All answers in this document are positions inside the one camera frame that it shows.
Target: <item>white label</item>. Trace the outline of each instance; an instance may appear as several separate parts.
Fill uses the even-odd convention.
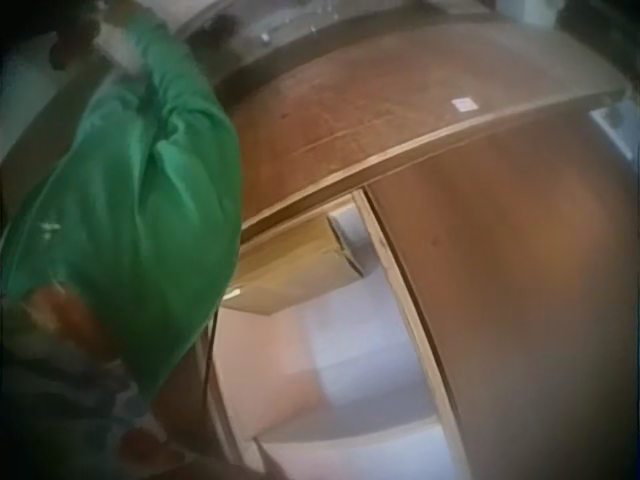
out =
[[[470,97],[456,98],[451,100],[451,103],[453,103],[459,112],[472,112],[478,109],[478,105],[476,105],[476,102],[471,100]]]

